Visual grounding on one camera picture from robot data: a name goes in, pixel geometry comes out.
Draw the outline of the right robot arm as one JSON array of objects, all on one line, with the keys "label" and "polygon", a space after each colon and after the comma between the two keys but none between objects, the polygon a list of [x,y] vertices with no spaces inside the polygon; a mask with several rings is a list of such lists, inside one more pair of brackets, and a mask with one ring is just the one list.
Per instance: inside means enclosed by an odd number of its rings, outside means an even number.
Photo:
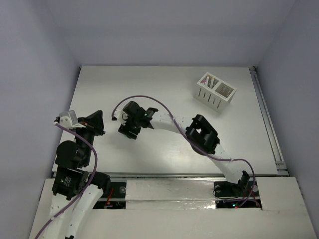
[{"label": "right robot arm", "polygon": [[169,112],[156,108],[144,109],[134,101],[128,102],[122,109],[114,109],[112,120],[121,124],[118,132],[130,139],[137,139],[141,129],[166,130],[182,135],[198,154],[208,157],[222,172],[226,185],[217,191],[226,189],[230,197],[242,196],[247,192],[250,175],[244,168],[236,165],[237,159],[227,155],[221,145],[217,131],[202,115],[192,118],[174,117]]}]

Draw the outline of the yellow capped white marker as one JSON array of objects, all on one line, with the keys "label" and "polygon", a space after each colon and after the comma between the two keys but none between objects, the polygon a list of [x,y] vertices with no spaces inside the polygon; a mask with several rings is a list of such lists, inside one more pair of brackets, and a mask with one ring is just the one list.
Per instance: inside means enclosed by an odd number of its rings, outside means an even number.
[{"label": "yellow capped white marker", "polygon": [[214,88],[217,83],[218,83],[218,80],[214,78],[212,81],[212,88]]}]

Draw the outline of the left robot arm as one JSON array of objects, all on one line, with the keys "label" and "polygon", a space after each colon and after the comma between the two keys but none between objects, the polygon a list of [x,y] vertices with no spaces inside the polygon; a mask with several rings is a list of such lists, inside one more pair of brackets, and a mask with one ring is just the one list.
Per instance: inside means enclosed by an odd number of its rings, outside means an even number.
[{"label": "left robot arm", "polygon": [[94,138],[103,136],[103,112],[77,117],[74,110],[62,112],[54,121],[59,129],[72,134],[73,140],[60,143],[56,149],[56,175],[48,221],[36,234],[37,239],[76,239],[80,236],[97,201],[110,192],[110,176],[84,168],[91,156],[98,162]]}]

